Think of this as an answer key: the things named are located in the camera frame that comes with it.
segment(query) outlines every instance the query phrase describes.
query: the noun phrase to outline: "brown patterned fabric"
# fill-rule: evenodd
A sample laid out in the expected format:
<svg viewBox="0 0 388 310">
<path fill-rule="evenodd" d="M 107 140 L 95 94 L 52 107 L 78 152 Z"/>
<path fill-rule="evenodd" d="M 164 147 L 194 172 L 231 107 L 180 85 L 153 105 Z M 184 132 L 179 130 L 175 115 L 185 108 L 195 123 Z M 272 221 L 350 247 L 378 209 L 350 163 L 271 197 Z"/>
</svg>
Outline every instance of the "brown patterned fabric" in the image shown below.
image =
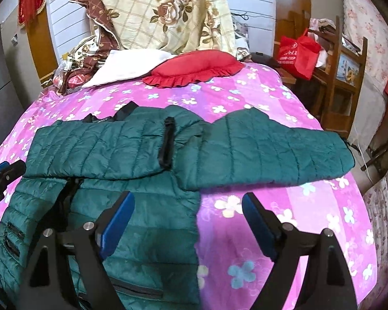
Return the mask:
<svg viewBox="0 0 388 310">
<path fill-rule="evenodd" d="M 77 92 L 81 86 L 68 88 L 69 78 L 78 74 L 95 74 L 96 64 L 105 60 L 111 50 L 119 50 L 120 45 L 115 35 L 115 30 L 112 24 L 111 14 L 106 10 L 101 0 L 69 0 L 70 2 L 78 3 L 86 8 L 86 15 L 94 21 L 95 33 L 98 33 L 98 50 L 94 55 L 87 55 L 81 61 L 81 67 L 76 68 L 66 73 L 59 92 L 63 95 L 68 95 Z"/>
</svg>

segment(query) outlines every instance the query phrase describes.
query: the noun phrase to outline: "jacket zipper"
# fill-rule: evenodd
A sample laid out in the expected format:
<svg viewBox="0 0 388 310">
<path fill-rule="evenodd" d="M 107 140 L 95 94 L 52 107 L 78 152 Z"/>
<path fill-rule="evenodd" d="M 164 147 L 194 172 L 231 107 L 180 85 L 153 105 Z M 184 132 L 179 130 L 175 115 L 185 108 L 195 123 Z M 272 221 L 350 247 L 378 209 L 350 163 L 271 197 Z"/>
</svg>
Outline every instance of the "jacket zipper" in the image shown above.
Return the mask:
<svg viewBox="0 0 388 310">
<path fill-rule="evenodd" d="M 16 245 L 9 240 L 9 238 L 7 237 L 7 232 L 4 233 L 4 246 L 6 247 L 8 252 L 20 259 L 20 251 L 18 250 Z"/>
<path fill-rule="evenodd" d="M 152 300 L 162 299 L 162 290 L 136 286 L 135 284 L 123 282 L 114 277 L 109 277 L 109 280 L 111 281 L 114 289 L 119 293 L 123 293 L 129 296 L 149 298 Z"/>
<path fill-rule="evenodd" d="M 20 240 L 24 240 L 24 233 L 20 231 L 16 226 L 14 226 L 12 223 L 7 223 L 7 228 L 12 231 Z"/>
</svg>

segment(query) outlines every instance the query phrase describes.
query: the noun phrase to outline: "pink floral bedsheet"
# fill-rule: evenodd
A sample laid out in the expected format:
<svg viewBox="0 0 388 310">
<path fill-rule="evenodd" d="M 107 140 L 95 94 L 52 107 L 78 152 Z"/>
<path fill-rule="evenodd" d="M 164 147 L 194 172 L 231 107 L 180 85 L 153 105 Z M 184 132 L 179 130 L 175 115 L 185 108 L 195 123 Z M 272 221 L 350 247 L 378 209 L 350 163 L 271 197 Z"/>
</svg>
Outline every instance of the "pink floral bedsheet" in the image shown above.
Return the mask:
<svg viewBox="0 0 388 310">
<path fill-rule="evenodd" d="M 259 64 L 246 64 L 232 77 L 184 88 L 158 89 L 140 80 L 82 90 L 59 98 L 53 92 L 36 100 L 23 114 L 0 147 L 0 162 L 26 160 L 35 132 L 56 120 L 81 120 L 93 113 L 113 115 L 129 101 L 139 106 L 179 105 L 207 121 L 254 106 L 271 119 L 289 127 L 320 129 L 316 119 L 285 86 L 278 74 Z M 17 182 L 8 187 L 0 203 L 0 219 Z M 249 229 L 241 208 L 244 193 L 253 190 L 265 208 L 300 230 L 333 229 L 342 246 L 360 302 L 377 280 L 377 257 L 371 223 L 351 174 L 332 181 L 296 187 L 266 185 L 231 187 L 203 192 L 197 216 L 200 240 L 196 245 L 200 266 L 198 283 L 204 310 L 249 309 L 263 287 L 272 263 L 265 258 Z M 285 310 L 293 309 L 299 294 L 306 261 L 301 260 Z"/>
</svg>

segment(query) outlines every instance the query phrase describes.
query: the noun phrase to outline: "quilted fabric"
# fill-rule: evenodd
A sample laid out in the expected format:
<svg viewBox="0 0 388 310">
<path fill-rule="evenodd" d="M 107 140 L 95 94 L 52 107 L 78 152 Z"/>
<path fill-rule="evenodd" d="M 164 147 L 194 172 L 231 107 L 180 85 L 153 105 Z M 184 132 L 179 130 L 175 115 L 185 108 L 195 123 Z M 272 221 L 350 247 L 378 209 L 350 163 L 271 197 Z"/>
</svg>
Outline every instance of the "quilted fabric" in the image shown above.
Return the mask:
<svg viewBox="0 0 388 310">
<path fill-rule="evenodd" d="M 163 170 L 157 158 L 167 117 L 176 122 L 170 171 Z M 213 124 L 178 106 L 138 107 L 117 122 L 57 121 L 37 131 L 25 177 L 0 222 L 0 279 L 15 299 L 37 221 L 53 205 L 67 177 L 83 177 L 72 201 L 69 228 L 95 220 L 124 190 L 135 195 L 135 212 L 104 266 L 109 276 L 161 290 L 163 296 L 151 300 L 118 292 L 124 306 L 199 309 L 194 245 L 200 188 L 302 184 L 342 176 L 353 165 L 351 152 L 337 134 L 287 128 L 254 108 L 232 112 Z M 9 251 L 5 241 L 19 255 Z M 77 291 L 86 292 L 73 259 L 71 271 Z"/>
</svg>

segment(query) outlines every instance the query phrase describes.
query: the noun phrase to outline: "wooden chair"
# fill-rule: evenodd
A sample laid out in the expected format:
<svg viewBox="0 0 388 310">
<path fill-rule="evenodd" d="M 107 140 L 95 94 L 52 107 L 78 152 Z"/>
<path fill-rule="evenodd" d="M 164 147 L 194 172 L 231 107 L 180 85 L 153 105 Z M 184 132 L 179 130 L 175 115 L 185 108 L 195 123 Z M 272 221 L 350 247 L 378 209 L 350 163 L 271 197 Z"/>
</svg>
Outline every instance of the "wooden chair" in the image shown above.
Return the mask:
<svg viewBox="0 0 388 310">
<path fill-rule="evenodd" d="M 320 68 L 315 68 L 313 72 L 313 78 L 316 79 L 321 86 L 316 101 L 312 106 L 311 114 L 320 120 L 324 130 L 335 131 L 341 137 L 348 138 L 355 117 L 362 81 L 364 79 L 368 40 L 364 37 L 362 54 L 357 55 L 342 45 L 342 23 L 338 16 L 336 16 L 335 25 L 336 30 L 334 33 L 309 30 L 309 32 L 325 39 L 333 46 L 329 71 L 325 72 Z M 336 78 L 341 54 L 344 54 L 359 66 L 358 74 L 356 75 L 353 84 Z M 340 95 L 342 98 L 338 112 L 335 111 L 336 104 L 334 104 L 336 95 Z"/>
</svg>

